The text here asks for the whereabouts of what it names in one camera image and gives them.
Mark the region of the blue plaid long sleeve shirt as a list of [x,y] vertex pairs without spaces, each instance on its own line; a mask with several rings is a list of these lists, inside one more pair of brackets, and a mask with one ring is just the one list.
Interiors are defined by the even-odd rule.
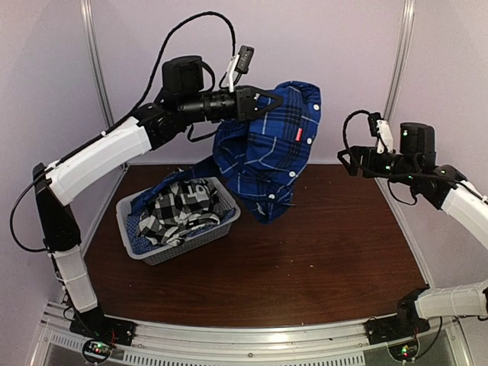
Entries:
[[306,168],[321,118],[317,86],[292,81],[272,92],[283,104],[254,121],[223,120],[211,156],[192,173],[223,177],[260,223],[271,223],[292,207],[294,185]]

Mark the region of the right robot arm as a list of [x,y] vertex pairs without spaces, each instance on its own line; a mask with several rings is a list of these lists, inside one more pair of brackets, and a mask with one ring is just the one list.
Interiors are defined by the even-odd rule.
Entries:
[[[487,244],[487,197],[452,165],[437,165],[435,130],[427,124],[402,123],[400,148],[391,144],[385,120],[371,123],[373,147],[350,146],[337,157],[351,176],[384,178],[409,187],[412,197],[423,196],[435,209],[462,225],[483,246]],[[407,336],[428,325],[432,317],[487,317],[487,282],[455,287],[430,287],[405,296],[398,303],[390,328]]]

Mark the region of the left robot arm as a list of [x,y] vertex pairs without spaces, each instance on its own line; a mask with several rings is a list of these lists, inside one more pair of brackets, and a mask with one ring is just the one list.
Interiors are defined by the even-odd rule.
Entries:
[[125,120],[49,165],[33,170],[43,242],[52,255],[80,326],[94,339],[111,330],[93,290],[81,254],[81,233],[70,204],[89,185],[125,162],[158,149],[194,123],[235,118],[258,120],[284,99],[253,86],[235,86],[234,72],[249,64],[234,56],[226,71],[228,86],[204,89],[210,67],[199,56],[182,56],[162,66],[162,89],[153,103],[134,108]]

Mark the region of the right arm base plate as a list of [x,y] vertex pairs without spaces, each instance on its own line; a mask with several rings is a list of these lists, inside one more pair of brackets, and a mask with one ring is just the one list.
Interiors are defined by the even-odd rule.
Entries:
[[427,332],[430,330],[430,324],[426,319],[408,322],[399,320],[398,316],[371,317],[364,323],[364,330],[369,344],[376,345],[411,338],[419,333]]

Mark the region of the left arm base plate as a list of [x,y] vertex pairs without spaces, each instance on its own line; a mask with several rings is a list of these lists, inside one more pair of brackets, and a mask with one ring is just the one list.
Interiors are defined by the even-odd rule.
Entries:
[[99,319],[75,318],[69,326],[69,331],[75,334],[126,346],[132,345],[135,330],[134,322],[107,316]]

